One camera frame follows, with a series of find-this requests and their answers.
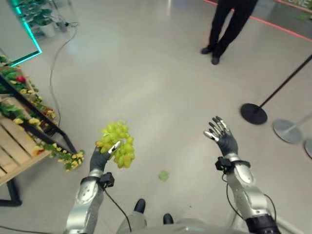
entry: black shoe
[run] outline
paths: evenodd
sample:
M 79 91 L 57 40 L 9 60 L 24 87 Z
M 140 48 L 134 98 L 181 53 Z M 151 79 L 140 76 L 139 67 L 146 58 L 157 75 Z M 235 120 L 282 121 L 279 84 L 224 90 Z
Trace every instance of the black shoe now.
M 208 45 L 207 47 L 202 48 L 201 51 L 200 51 L 200 53 L 201 53 L 202 55 L 207 55 L 207 54 L 211 53 L 212 51 L 214 51 L 214 49 L 215 49 L 215 46 L 210 46 L 210 45 Z
M 173 224 L 174 219 L 172 218 L 171 214 L 165 214 L 163 217 L 163 222 L 164 222 L 164 225 L 165 224 Z
M 213 57 L 213 59 L 211 60 L 211 63 L 213 65 L 218 65 L 219 62 L 220 62 L 220 58 L 218 58 L 218 57 Z
M 137 201 L 134 211 L 143 214 L 144 210 L 145 210 L 145 200 L 141 198 Z

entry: black cable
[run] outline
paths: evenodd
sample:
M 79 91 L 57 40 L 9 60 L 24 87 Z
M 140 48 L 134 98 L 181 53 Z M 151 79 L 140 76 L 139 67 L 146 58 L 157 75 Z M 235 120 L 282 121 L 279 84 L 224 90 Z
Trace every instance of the black cable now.
M 20 232 L 20 233 L 53 234 L 53 233 L 44 233 L 44 232 L 35 232 L 35 231 L 25 231 L 25 230 L 20 230 L 20 229 L 8 228 L 5 226 L 0 226 L 0 228 L 15 231 L 15 232 Z
M 50 88 L 50 93 L 51 93 L 51 96 L 52 96 L 52 99 L 53 99 L 53 102 L 55 104 L 55 107 L 57 108 L 57 112 L 58 112 L 58 127 L 60 126 L 60 122 L 61 122 L 61 119 L 62 119 L 62 116 L 60 114 L 60 110 L 59 110 L 59 103 L 58 103 L 58 100 L 57 98 L 55 97 L 55 94 L 54 94 L 54 90 L 53 90 L 53 86 L 52 86 L 52 76 L 53 76 L 53 71 L 54 71 L 54 67 L 55 67 L 55 63 L 56 63 L 56 60 L 59 56 L 59 53 L 61 52 L 61 50 L 64 48 L 65 45 L 67 45 L 72 39 L 74 39 L 74 37 L 76 36 L 77 34 L 77 26 L 79 25 L 77 22 L 73 22 L 73 23 L 69 23 L 68 24 L 69 26 L 73 27 L 75 29 L 75 33 L 73 34 L 73 36 L 68 40 L 66 41 L 58 50 L 57 52 L 55 53 L 54 55 L 54 58 L 53 58 L 53 62 L 52 62 L 52 66 L 51 66 L 51 72 L 50 72 L 50 78 L 49 78 L 49 88 Z
M 104 188 L 104 192 L 105 192 L 106 195 L 112 200 L 112 202 L 120 209 L 120 211 L 123 213 L 123 215 L 126 217 L 127 222 L 128 222 L 128 225 L 129 225 L 130 232 L 132 232 L 131 225 L 130 225 L 130 221 L 129 221 L 129 218 L 128 218 L 128 216 L 126 215 L 126 213 L 125 213 L 125 212 L 122 210 L 122 208 L 117 204 L 117 202 L 115 202 L 114 199 L 108 194 L 108 192 L 106 191 L 106 188 Z
M 227 183 L 227 181 L 224 179 L 225 174 L 222 175 L 221 179 Z
M 230 198 L 229 198 L 229 184 L 226 184 L 226 198 L 228 199 L 228 202 L 229 202 L 229 205 L 231 206 L 231 208 L 234 210 L 234 212 L 239 216 L 241 217 L 242 219 L 243 216 L 241 216 L 238 211 L 234 208 L 234 206 L 232 205 L 231 201 L 230 201 Z
M 269 197 L 269 195 L 264 194 L 264 196 L 266 196 L 270 200 L 270 202 L 272 203 L 272 206 L 273 206 L 273 209 L 274 209 L 274 220 L 275 220 L 275 223 L 276 223 L 276 208 L 275 208 L 274 202 L 273 202 L 272 198 Z

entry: grape bunch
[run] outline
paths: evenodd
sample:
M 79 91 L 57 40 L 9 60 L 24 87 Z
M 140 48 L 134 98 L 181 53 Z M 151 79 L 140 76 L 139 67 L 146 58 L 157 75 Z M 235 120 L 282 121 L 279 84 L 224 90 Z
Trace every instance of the grape bunch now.
M 102 139 L 96 141 L 96 146 L 100 148 L 101 153 L 104 153 L 120 140 L 119 148 L 113 152 L 114 162 L 117 163 L 118 168 L 129 168 L 135 158 L 134 139 L 129 135 L 128 131 L 129 128 L 124 121 L 116 121 L 107 125 L 102 130 Z

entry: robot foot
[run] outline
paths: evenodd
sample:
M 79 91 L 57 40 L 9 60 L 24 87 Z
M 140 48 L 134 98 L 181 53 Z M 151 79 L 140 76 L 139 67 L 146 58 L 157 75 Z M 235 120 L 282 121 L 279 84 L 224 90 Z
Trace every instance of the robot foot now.
M 164 225 L 165 224 L 173 224 L 174 219 L 172 218 L 171 214 L 165 214 L 163 218 Z
M 137 201 L 134 211 L 143 214 L 144 210 L 145 210 L 145 200 L 141 198 Z

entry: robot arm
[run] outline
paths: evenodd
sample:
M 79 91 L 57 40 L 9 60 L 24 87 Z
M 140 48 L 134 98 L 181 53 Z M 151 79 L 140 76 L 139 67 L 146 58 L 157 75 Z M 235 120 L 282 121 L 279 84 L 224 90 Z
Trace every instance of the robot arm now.
M 250 163 L 238 156 L 238 146 L 230 129 L 220 117 L 213 118 L 217 126 L 209 123 L 212 129 L 204 135 L 220 147 L 223 157 L 219 157 L 216 168 L 227 176 L 227 182 L 233 191 L 238 210 L 247 223 L 249 232 L 256 234 L 280 234 L 270 215 L 264 194 L 257 187 L 250 171 Z
M 94 232 L 98 210 L 103 201 L 103 188 L 114 184 L 111 173 L 103 175 L 104 167 L 119 145 L 120 141 L 103 154 L 97 148 L 94 150 L 90 160 L 89 175 L 80 183 L 75 204 L 67 218 L 64 234 L 92 234 Z

